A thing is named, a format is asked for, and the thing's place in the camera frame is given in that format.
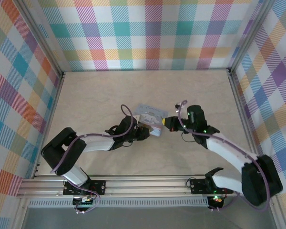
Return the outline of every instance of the beige floor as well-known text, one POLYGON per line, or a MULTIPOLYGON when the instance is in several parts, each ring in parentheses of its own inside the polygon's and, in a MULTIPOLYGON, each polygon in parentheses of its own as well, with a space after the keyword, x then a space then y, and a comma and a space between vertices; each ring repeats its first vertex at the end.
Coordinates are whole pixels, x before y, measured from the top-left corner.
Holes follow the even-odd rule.
MULTIPOLYGON (((249 149, 224 70, 67 73, 48 141, 70 126, 81 133, 101 133, 123 119, 120 104, 135 110, 139 103, 175 115, 174 105, 187 99, 198 104, 208 123, 230 140, 249 149)), ((234 169, 217 154, 186 143, 180 132, 163 130, 129 148, 83 153, 77 164, 88 174, 205 174, 215 167, 234 169)), ((39 175, 50 174, 43 159, 39 175)))

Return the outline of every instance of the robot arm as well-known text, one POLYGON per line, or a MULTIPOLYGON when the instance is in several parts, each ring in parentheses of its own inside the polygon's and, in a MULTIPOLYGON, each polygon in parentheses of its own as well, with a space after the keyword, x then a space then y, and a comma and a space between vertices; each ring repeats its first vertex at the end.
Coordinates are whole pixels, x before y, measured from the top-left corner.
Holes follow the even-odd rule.
MULTIPOLYGON (((126 116, 119 125, 113 126, 105 131, 104 135, 120 135, 129 128, 130 124, 131 117, 126 116)), ((132 143, 133 141, 143 141, 148 137, 149 129, 146 127, 138 127, 137 121, 133 118, 133 126, 126 135, 120 137, 86 136, 82 139, 78 139, 74 142, 72 147, 70 147, 69 153, 55 171, 55 174, 64 177, 78 187, 91 190, 95 184, 92 184, 89 176, 75 164, 82 152, 115 150, 120 148, 124 142, 132 143)), ((75 138, 77 138, 76 132, 70 127, 67 127, 42 149, 41 155, 52 169, 59 164, 62 156, 66 152, 63 146, 69 146, 75 138)), ((74 186, 70 186, 69 188, 80 195, 86 194, 86 192, 74 186)))
POLYGON ((242 193, 244 197, 255 206, 259 206, 265 202, 265 183, 252 160, 260 165, 265 174, 269 185, 270 196, 283 190, 275 165, 270 157, 267 155, 256 156, 242 149, 247 153, 247 155, 244 156, 238 150, 241 149, 240 147, 232 147, 230 144, 227 144, 225 141, 228 139, 221 134, 219 130, 207 125, 201 106, 192 105, 188 107, 187 115, 188 119, 181 119, 183 126, 181 126, 176 116, 164 119, 163 124, 170 131, 183 131, 185 134, 188 134, 185 130, 186 128, 195 133, 200 133, 201 135, 192 134, 196 143, 217 153, 239 171, 239 173, 235 174, 225 171, 223 168, 216 168, 208 172, 205 175, 205 185, 210 191, 217 190, 218 188, 228 188, 242 193))

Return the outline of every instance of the colorful plaid pattern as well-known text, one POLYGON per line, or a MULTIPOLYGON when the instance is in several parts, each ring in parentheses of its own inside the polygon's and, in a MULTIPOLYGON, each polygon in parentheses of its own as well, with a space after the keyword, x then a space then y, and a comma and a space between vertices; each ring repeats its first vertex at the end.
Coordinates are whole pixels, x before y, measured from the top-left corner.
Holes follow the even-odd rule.
POLYGON ((233 62, 235 60, 235 57, 238 55, 239 49, 241 48, 241 46, 243 45, 244 41, 246 40, 249 31, 252 29, 253 22, 257 18, 263 3, 264 3, 264 0, 259 0, 258 1, 258 4, 257 4, 254 12, 251 15, 251 18, 250 18, 250 20, 249 20, 249 22, 248 22, 248 24, 247 24, 247 26, 246 26, 246 28, 245 28, 245 30, 243 32, 243 35, 241 36, 241 38, 240 38, 240 40, 239 40, 239 42, 237 44, 237 47, 234 50, 232 58, 231 58, 231 60, 230 60, 230 62, 228 64, 228 68, 230 68, 232 66, 232 64, 233 64, 233 62))
POLYGON ((32 171, 58 79, 12 0, 0 0, 0 229, 32 171))
POLYGON ((26 0, 67 71, 226 68, 257 1, 26 0))
POLYGON ((286 210, 286 0, 276 0, 235 79, 260 154, 275 162, 286 210))

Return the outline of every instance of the purple cable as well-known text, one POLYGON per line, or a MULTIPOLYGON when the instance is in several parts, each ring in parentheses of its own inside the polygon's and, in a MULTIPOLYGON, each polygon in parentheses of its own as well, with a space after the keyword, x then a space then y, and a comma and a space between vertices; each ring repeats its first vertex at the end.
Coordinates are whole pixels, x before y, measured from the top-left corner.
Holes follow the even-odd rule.
MULTIPOLYGON (((183 100, 182 103, 180 104, 179 106, 179 112, 178 112, 178 120, 181 124, 181 126, 184 127, 183 123, 182 123, 182 120, 181 120, 181 108, 182 106, 186 105, 187 104, 187 100, 183 100)), ((248 203, 251 207, 253 207, 255 210, 257 211, 261 211, 261 212, 264 212, 268 209, 269 207, 269 203, 270 203, 270 190, 269 190, 269 185, 268 185, 268 182, 267 182, 267 178, 262 170, 262 168, 260 167, 260 165, 250 156, 248 155, 244 150, 240 149, 239 147, 237 147, 236 145, 234 145, 232 142, 229 142, 221 137, 218 137, 218 136, 214 136, 214 135, 208 135, 208 134, 203 134, 203 133, 196 133, 190 129, 187 129, 186 127, 184 127, 184 130, 186 130, 187 132, 193 134, 193 135, 198 135, 198 136, 206 136, 206 137, 212 137, 212 138, 215 138, 219 141, 222 141, 223 143, 226 143, 228 144, 229 146, 231 146, 233 149, 236 149, 238 152, 240 152, 242 155, 246 156, 247 158, 249 158, 254 164, 255 166, 257 167, 257 169, 259 170, 262 178, 263 178, 263 181, 265 183, 265 188, 266 188, 266 196, 267 196, 267 199, 266 199, 266 205, 265 207, 263 208, 257 208, 256 206, 252 205, 246 198, 244 197, 241 197, 246 203, 248 203)))
POLYGON ((79 187, 78 185, 76 185, 76 184, 74 184, 74 183, 72 183, 72 182, 70 182, 70 181, 68 181, 68 182, 69 182, 72 186, 74 186, 74 187, 76 187, 76 188, 78 188, 78 189, 80 189, 80 190, 83 190, 83 191, 86 191, 86 192, 90 192, 90 193, 92 193, 92 194, 95 194, 95 195, 98 197, 98 199, 99 199, 99 201, 97 201, 96 204, 95 204, 93 207, 89 208, 89 209, 86 210, 86 211, 79 211, 79 210, 77 209, 77 205, 76 205, 76 206, 75 206, 76 212, 79 212, 79 213, 87 213, 87 212, 92 211, 93 209, 95 209, 95 208, 100 204, 100 202, 101 202, 101 196, 100 196, 97 192, 94 192, 94 191, 89 190, 89 189, 85 189, 85 188, 83 188, 83 187, 79 187))
POLYGON ((85 135, 80 135, 80 136, 76 137, 76 138, 70 143, 70 145, 68 146, 66 152, 63 154, 61 160, 60 160, 59 163, 55 166, 55 168, 52 169, 51 173, 56 172, 57 169, 61 166, 61 164, 62 164, 63 161, 65 160, 65 158, 66 158, 68 152, 70 151, 70 148, 72 147, 72 145, 73 145, 78 139, 83 138, 83 137, 86 137, 86 136, 101 136, 101 137, 111 137, 111 138, 113 138, 113 137, 122 137, 122 136, 126 135, 126 134, 131 130, 131 128, 132 128, 132 126, 133 126, 133 114, 132 114, 131 110, 128 108, 128 106, 122 104, 122 105, 121 105, 121 110, 122 110, 122 112, 123 112, 124 115, 127 116, 127 114, 126 114, 126 113, 124 112, 124 110, 123 110, 123 107, 125 107, 125 108, 128 110, 128 112, 129 112, 129 114, 130 114, 130 116, 131 116, 131 118, 132 118, 129 128, 128 128, 124 133, 119 134, 119 135, 102 135, 102 134, 91 133, 91 134, 85 134, 85 135))

